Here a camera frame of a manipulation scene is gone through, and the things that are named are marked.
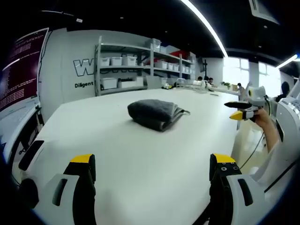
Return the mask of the person's right hand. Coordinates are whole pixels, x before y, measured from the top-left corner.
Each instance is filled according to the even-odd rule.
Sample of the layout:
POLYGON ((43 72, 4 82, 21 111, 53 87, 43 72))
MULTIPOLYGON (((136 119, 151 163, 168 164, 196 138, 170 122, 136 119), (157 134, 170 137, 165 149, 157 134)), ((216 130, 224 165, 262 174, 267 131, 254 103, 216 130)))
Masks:
POLYGON ((254 111, 254 119, 255 123, 262 129, 265 129, 271 124, 271 119, 263 108, 254 111))

